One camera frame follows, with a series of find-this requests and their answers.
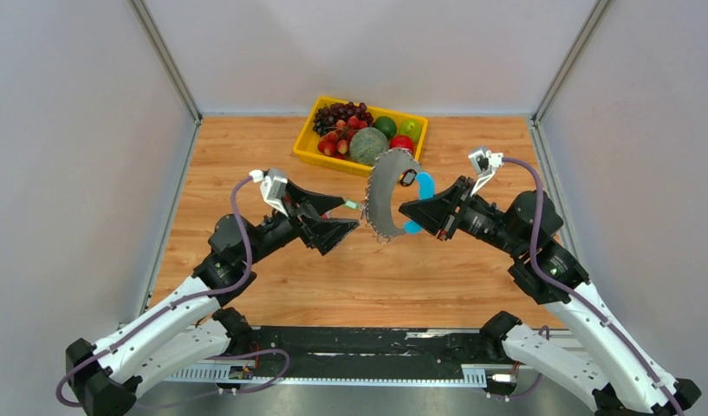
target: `melon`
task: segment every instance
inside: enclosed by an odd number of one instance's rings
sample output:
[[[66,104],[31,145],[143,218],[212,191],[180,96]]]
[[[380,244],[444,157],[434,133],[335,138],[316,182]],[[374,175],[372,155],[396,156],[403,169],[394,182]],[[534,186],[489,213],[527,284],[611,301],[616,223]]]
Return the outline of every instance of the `melon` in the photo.
[[[351,138],[348,154],[357,163],[373,166],[376,158],[389,147],[386,136],[374,127],[362,128]]]

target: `lime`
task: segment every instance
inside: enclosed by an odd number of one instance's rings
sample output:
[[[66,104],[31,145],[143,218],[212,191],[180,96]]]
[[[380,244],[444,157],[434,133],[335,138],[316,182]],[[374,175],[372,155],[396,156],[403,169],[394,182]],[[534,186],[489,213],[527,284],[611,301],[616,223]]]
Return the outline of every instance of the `lime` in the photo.
[[[385,115],[382,115],[374,122],[374,128],[382,132],[387,140],[397,135],[397,123]]]

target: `gray wall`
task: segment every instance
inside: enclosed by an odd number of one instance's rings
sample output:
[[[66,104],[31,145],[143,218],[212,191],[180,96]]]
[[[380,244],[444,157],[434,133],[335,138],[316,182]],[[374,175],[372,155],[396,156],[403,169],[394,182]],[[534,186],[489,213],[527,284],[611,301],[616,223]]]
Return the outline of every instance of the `gray wall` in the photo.
[[[708,0],[614,2],[543,127],[587,269],[708,414]]]
[[[64,348],[139,310],[192,131],[126,1],[0,1],[0,415],[80,414]]]
[[[594,0],[148,0],[204,112],[536,109]]]

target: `red grapes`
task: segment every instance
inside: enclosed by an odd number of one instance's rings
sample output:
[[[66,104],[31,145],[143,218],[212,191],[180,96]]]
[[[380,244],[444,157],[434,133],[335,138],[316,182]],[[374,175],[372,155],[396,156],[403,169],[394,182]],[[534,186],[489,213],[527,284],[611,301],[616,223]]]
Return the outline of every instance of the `red grapes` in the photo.
[[[313,119],[313,131],[323,136],[335,130],[335,122],[338,120],[348,121],[351,116],[356,116],[359,120],[365,121],[369,126],[373,125],[374,117],[368,112],[368,107],[363,102],[359,105],[349,101],[348,104],[336,102],[330,107],[325,106],[315,111]]]

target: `wooden board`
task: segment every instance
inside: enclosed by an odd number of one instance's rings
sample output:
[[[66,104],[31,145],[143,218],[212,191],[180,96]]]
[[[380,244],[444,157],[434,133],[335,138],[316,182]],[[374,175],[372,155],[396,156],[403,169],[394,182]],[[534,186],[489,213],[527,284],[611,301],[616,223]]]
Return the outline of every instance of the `wooden board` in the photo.
[[[314,192],[361,201],[366,178],[302,163],[292,154],[299,117],[206,118],[167,244],[153,302],[167,296],[208,254],[217,220],[231,212],[231,188],[252,169],[277,167]],[[536,166],[523,119],[431,118],[422,166],[436,192],[459,175],[475,176],[467,154],[486,145]],[[415,199],[415,186],[398,187],[399,202]],[[506,209],[521,191],[535,189],[522,168],[505,166],[480,194]],[[270,208],[258,185],[239,193],[239,210],[258,224]],[[358,211],[339,208],[338,217]],[[399,213],[395,218],[404,221]],[[231,305],[253,325],[478,328],[499,310],[531,326],[561,324],[512,282],[510,258],[476,239],[457,234],[440,242],[424,232],[381,245],[363,224],[322,257],[295,241],[261,263],[259,275]]]

